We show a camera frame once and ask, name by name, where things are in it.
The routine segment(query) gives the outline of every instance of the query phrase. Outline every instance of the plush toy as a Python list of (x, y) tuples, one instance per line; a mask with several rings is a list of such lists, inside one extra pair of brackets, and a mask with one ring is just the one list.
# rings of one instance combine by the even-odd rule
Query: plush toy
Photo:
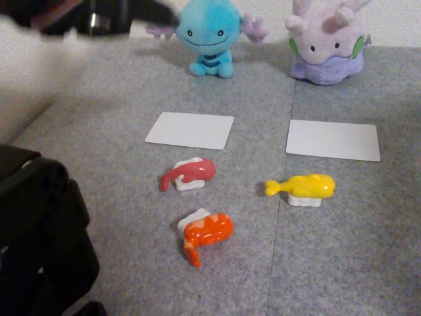
[(179, 14), (180, 25), (161, 28), (148, 25), (146, 32), (169, 40), (173, 33), (197, 59), (190, 64), (195, 76), (206, 74), (229, 78), (233, 74), (230, 47), (241, 33), (252, 43), (261, 43), (268, 35), (261, 18), (255, 22), (248, 14), (241, 17), (230, 0), (191, 0)]
[(330, 85), (364, 68), (368, 24), (361, 13), (371, 0), (293, 0), (285, 22), (295, 54), (291, 75)]

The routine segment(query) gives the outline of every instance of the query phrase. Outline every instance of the blank card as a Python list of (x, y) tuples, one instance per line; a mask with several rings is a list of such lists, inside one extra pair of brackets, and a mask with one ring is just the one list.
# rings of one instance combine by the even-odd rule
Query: blank card
[(380, 161), (374, 125), (291, 120), (287, 153)]
[(145, 142), (221, 150), (233, 122), (234, 117), (163, 112)]

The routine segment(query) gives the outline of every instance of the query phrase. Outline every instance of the orange sushi toy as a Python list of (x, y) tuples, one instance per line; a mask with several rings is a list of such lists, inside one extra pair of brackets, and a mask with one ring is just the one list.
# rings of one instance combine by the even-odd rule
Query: orange sushi toy
[(184, 239), (184, 253), (194, 267), (201, 266), (199, 246), (209, 246), (227, 240), (234, 232), (231, 218), (223, 213), (210, 214), (199, 209), (177, 224), (180, 237)]

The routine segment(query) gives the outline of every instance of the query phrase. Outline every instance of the toy figure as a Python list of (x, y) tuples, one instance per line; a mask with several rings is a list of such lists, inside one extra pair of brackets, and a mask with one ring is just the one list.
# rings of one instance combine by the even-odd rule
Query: toy figure
[(234, 232), (234, 224), (226, 214), (211, 215), (205, 209), (199, 209), (182, 219), (177, 224), (177, 229), (180, 237), (184, 239), (187, 260), (191, 265), (199, 268), (200, 255), (196, 248), (227, 240)]
[(361, 13), (371, 0), (294, 0), (285, 22), (295, 54), (291, 75), (330, 85), (364, 68), (368, 23)]
[(266, 195), (274, 196), (279, 191), (288, 192), (288, 203), (292, 206), (319, 207), (322, 199), (335, 193), (335, 181), (325, 174), (293, 176), (286, 182), (266, 182)]
[(171, 181), (175, 180), (178, 191), (202, 188), (205, 181), (216, 174), (215, 164), (202, 158), (192, 158), (176, 163), (173, 169), (161, 177), (161, 190), (167, 191)]
[(149, 25), (146, 31), (160, 38), (164, 34), (169, 40), (173, 33), (197, 59), (190, 64), (190, 73), (195, 76), (206, 74), (229, 78), (233, 74), (230, 47), (241, 33), (252, 43), (261, 43), (268, 35), (263, 20), (252, 22), (248, 14), (241, 17), (230, 0), (191, 0), (180, 12), (180, 25), (161, 28)]

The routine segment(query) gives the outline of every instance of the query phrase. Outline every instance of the yellow sushi toy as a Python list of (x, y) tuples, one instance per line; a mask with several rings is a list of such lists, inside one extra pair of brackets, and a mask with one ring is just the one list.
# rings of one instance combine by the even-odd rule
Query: yellow sushi toy
[(335, 187), (333, 178), (326, 174), (308, 174), (293, 176), (282, 183), (269, 180), (266, 182), (266, 195), (274, 196), (285, 191), (288, 193), (288, 203), (292, 206), (319, 207), (322, 199), (333, 196)]

